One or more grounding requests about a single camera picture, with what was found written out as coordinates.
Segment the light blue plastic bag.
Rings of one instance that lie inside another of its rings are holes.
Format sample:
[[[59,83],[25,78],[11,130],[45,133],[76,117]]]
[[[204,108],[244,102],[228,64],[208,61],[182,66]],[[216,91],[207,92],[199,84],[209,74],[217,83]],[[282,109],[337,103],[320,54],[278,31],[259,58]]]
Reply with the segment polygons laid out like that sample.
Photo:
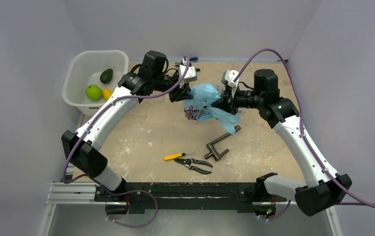
[[[217,120],[228,133],[235,133],[235,125],[240,122],[239,113],[233,115],[219,108],[212,107],[212,103],[220,99],[217,88],[208,83],[194,86],[191,89],[193,99],[183,101],[183,111],[188,120],[207,122],[210,119]]]

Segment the yellow fake fruit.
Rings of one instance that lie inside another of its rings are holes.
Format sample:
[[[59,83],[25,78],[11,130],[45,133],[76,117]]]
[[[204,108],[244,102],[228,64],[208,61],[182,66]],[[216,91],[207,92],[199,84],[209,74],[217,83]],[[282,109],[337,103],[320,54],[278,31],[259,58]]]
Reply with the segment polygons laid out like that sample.
[[[106,101],[110,99],[112,94],[113,94],[113,92],[111,90],[107,89],[107,88],[102,90],[102,96]]]

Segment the dark green fake avocado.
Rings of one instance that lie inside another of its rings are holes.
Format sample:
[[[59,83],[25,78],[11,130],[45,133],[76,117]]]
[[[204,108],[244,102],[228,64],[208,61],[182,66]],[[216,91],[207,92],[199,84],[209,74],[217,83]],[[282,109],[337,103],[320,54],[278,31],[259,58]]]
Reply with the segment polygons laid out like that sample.
[[[112,81],[113,79],[113,69],[108,68],[105,71],[103,71],[99,77],[99,80],[103,84],[108,84]]]

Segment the white plastic basin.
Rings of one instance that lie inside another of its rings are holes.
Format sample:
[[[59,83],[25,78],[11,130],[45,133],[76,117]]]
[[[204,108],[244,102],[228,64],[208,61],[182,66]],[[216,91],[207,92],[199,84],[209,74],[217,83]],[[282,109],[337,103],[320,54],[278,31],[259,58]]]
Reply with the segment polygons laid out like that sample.
[[[84,51],[72,60],[62,89],[65,103],[76,107],[83,114],[93,116],[106,102],[102,97],[92,101],[86,96],[86,87],[96,85],[101,90],[114,91],[121,77],[128,72],[129,59],[120,50]],[[112,80],[100,81],[102,72],[112,69]]]

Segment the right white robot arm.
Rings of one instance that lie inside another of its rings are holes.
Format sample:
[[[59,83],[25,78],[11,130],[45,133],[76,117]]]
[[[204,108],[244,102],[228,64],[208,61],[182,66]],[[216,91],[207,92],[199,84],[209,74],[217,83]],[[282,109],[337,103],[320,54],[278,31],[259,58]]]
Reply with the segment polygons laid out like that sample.
[[[256,196],[261,200],[282,196],[296,202],[306,216],[341,203],[352,185],[350,177],[340,175],[316,145],[310,144],[311,137],[304,133],[298,109],[290,99],[280,96],[275,72],[271,69],[255,71],[254,86],[249,90],[238,88],[239,82],[235,81],[238,75],[236,70],[224,71],[223,92],[211,106],[233,115],[239,108],[258,109],[259,115],[286,144],[305,179],[299,182],[276,173],[266,174],[256,179]]]

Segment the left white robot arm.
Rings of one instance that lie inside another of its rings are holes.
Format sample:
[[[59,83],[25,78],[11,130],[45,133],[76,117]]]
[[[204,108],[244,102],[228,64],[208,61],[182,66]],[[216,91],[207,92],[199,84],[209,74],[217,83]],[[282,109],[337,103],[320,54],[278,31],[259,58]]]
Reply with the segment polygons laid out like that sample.
[[[172,76],[167,75],[169,61],[163,53],[150,50],[142,63],[122,74],[109,99],[76,131],[65,131],[61,141],[66,164],[72,163],[82,171],[81,177],[89,177],[106,189],[113,201],[124,198],[126,181],[113,171],[108,160],[99,150],[116,125],[142,100],[165,96],[174,90],[186,92],[180,87],[189,71],[184,68]]]

